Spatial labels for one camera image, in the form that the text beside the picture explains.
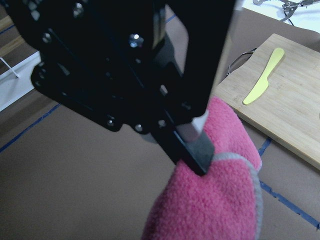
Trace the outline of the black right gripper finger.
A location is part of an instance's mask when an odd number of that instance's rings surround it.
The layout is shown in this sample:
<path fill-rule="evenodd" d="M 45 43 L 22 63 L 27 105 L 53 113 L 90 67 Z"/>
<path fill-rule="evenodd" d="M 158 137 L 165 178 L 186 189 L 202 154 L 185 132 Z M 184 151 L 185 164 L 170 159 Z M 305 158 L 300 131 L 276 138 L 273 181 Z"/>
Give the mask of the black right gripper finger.
<path fill-rule="evenodd" d="M 174 164 L 182 160 L 196 175 L 206 175 L 213 160 L 215 147 L 204 128 L 197 140 L 186 142 L 176 129 L 180 124 L 175 125 L 168 115 L 165 117 L 158 119 L 152 129 L 154 140 Z"/>
<path fill-rule="evenodd" d="M 209 111 L 206 110 L 203 115 L 194 117 L 191 122 L 177 125 L 179 136 L 187 143 L 197 140 L 203 132 L 208 116 Z"/>

